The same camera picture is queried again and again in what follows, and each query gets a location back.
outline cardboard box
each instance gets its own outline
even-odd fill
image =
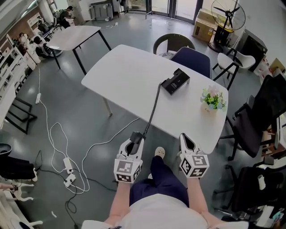
[[[211,12],[206,9],[200,9],[195,21],[193,37],[210,42],[215,27],[215,19],[211,15]]]

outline white shoe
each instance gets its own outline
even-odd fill
[[[161,146],[157,147],[157,149],[155,150],[155,156],[160,156],[162,159],[164,159],[165,156],[164,148]]]

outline navy blue chair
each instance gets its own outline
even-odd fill
[[[183,47],[171,60],[211,79],[210,58],[201,52]]]

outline small flower pot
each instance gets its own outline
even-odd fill
[[[202,110],[204,110],[206,113],[210,114],[210,115],[216,115],[218,109],[211,109],[210,106],[206,103],[203,102],[202,106],[201,106]]]

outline dark blue pants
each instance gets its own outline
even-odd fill
[[[160,156],[155,156],[151,163],[153,179],[145,179],[135,183],[130,191],[130,206],[136,201],[154,194],[163,194],[179,199],[189,206],[186,187],[173,174],[172,170],[164,164]]]

